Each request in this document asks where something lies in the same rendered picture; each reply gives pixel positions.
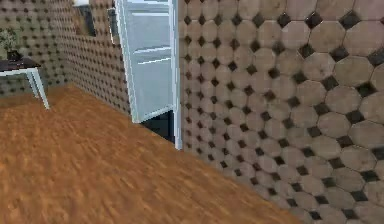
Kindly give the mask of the white room door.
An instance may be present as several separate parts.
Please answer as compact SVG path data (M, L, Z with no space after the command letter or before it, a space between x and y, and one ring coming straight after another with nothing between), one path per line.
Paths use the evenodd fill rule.
M173 113L174 146L182 148L177 0L116 0L131 119Z

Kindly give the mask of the dark top white leg table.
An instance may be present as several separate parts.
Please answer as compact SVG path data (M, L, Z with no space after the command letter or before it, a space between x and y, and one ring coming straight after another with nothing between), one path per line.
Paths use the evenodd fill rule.
M0 60L0 77L26 74L34 96L40 98L44 107L49 110L49 102L39 74L40 67L40 64L30 58L22 58L20 61L14 62L10 60Z

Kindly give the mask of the house plant in black pot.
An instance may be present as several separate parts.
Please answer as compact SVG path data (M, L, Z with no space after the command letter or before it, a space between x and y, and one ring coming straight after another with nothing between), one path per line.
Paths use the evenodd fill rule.
M0 29L0 46L6 51L7 59L11 62L20 61L22 55L18 52L19 37L13 28Z

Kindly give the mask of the framed picture on wall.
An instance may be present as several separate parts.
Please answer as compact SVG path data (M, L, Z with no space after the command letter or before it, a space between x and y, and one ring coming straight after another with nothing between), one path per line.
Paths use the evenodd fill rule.
M90 0L72 0L77 35L96 36Z

